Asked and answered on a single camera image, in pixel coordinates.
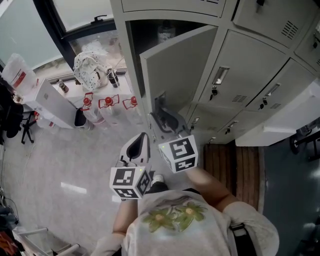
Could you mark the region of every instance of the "flower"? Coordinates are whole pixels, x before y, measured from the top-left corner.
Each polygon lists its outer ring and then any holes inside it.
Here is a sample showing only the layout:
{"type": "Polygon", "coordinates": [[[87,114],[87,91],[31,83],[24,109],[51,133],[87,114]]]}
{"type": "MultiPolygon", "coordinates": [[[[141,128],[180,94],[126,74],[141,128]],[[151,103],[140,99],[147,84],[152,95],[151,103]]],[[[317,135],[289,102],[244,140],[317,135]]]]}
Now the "flower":
{"type": "Polygon", "coordinates": [[[158,228],[164,227],[168,230],[175,230],[173,220],[176,218],[175,213],[169,213],[170,208],[164,208],[159,210],[152,210],[149,215],[146,216],[142,222],[149,223],[149,231],[155,232],[158,228]]]}
{"type": "Polygon", "coordinates": [[[203,221],[205,216],[202,213],[208,210],[207,208],[200,207],[200,205],[197,205],[192,201],[188,202],[186,206],[177,206],[175,209],[178,212],[181,212],[179,217],[174,220],[179,223],[180,232],[186,230],[194,219],[198,222],[203,221]]]}

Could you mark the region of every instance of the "black pants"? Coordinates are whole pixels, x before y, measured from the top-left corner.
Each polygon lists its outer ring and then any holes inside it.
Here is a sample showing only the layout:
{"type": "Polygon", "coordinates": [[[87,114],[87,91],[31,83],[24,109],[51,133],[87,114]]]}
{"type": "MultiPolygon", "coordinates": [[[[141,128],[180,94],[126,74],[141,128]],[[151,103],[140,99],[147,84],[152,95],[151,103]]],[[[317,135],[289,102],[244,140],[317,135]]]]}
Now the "black pants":
{"type": "MultiPolygon", "coordinates": [[[[169,190],[169,188],[166,185],[166,183],[157,181],[150,187],[149,191],[147,191],[146,194],[159,193],[167,190],[169,190]]],[[[200,195],[200,193],[193,188],[187,188],[187,189],[184,189],[183,191],[190,191],[200,195]]]]}

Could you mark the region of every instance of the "gray tile floor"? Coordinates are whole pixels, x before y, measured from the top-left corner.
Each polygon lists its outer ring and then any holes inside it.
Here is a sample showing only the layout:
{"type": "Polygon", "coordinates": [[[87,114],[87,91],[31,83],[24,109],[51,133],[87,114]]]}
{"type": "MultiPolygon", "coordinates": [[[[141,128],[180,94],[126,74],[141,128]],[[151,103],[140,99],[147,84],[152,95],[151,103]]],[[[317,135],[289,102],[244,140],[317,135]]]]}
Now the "gray tile floor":
{"type": "Polygon", "coordinates": [[[301,152],[294,155],[289,139],[264,149],[263,214],[278,230],[278,256],[296,255],[300,240],[308,238],[320,215],[320,166],[318,160],[307,161],[310,154],[312,143],[301,145],[301,152]]]}
{"type": "MultiPolygon", "coordinates": [[[[110,168],[121,147],[142,129],[129,127],[126,134],[62,129],[53,135],[34,125],[32,131],[34,144],[26,140],[22,145],[21,133],[6,139],[4,192],[15,201],[20,223],[28,230],[47,227],[63,241],[91,252],[97,240],[112,231],[118,210],[109,189],[110,168]]],[[[151,146],[151,170],[162,173],[171,189],[191,187],[186,175],[173,175],[151,146]]]]}

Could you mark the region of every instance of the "wooden pallet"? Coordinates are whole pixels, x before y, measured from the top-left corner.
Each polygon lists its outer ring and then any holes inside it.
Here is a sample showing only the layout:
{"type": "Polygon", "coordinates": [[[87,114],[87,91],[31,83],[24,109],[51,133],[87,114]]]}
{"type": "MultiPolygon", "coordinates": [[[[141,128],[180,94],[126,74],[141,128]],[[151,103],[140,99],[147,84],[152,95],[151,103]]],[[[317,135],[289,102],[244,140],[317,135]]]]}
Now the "wooden pallet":
{"type": "Polygon", "coordinates": [[[204,169],[224,184],[239,200],[255,209],[259,204],[260,159],[258,147],[206,144],[204,169]]]}

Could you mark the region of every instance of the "dark green floor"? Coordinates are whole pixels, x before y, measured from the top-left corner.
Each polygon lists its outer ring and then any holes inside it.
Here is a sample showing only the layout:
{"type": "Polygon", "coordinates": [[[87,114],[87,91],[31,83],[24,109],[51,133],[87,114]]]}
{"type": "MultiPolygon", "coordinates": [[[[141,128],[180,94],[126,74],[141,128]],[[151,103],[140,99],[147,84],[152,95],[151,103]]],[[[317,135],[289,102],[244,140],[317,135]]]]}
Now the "dark green floor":
{"type": "Polygon", "coordinates": [[[302,145],[294,155],[289,139],[265,147],[266,192],[263,214],[276,226],[280,247],[277,256],[299,254],[301,239],[308,238],[320,214],[319,161],[308,162],[313,144],[302,145]]]}

